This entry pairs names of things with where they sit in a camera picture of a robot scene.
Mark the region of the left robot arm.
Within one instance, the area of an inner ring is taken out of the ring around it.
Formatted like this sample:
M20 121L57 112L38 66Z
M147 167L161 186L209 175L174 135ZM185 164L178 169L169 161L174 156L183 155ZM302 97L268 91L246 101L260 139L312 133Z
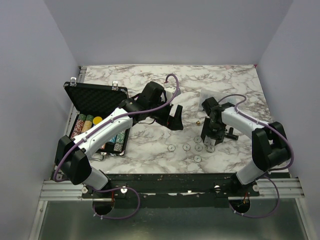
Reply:
M180 88L149 82L135 98L123 100L119 106L102 122L73 138L67 135L58 141L53 179L61 182L58 173L74 185L84 184L93 188L101 198L111 191L110 179L101 170L90 164L92 155L114 136L145 120L155 119L160 125L172 130L183 129L182 106L178 105L174 116L170 115L173 99L179 95Z

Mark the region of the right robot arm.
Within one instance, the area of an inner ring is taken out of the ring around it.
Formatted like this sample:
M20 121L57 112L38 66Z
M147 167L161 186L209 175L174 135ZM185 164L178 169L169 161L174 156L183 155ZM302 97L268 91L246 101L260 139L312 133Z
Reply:
M218 145L225 138L237 140L233 129L251 140L251 160L231 176L230 191L234 195L243 195L249 184L269 171L276 171L276 166L294 159L281 123L258 120L240 112L236 104L221 104L214 97L204 100L201 106L207 114L200 135L204 143L214 140Z

